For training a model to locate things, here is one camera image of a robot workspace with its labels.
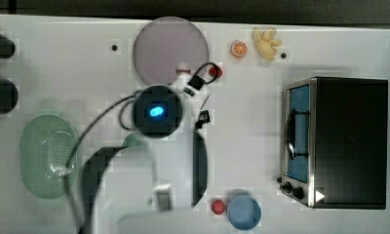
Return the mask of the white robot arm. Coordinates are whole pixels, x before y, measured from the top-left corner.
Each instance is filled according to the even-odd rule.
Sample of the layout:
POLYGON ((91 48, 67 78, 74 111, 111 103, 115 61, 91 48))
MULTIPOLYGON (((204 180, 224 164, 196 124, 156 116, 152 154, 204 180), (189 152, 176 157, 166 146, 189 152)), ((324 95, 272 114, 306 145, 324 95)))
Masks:
POLYGON ((190 211, 208 186, 199 130, 211 90, 199 75, 181 73, 133 100, 135 142, 97 150, 82 169, 84 223, 78 234, 119 234, 120 222, 152 213, 190 211))

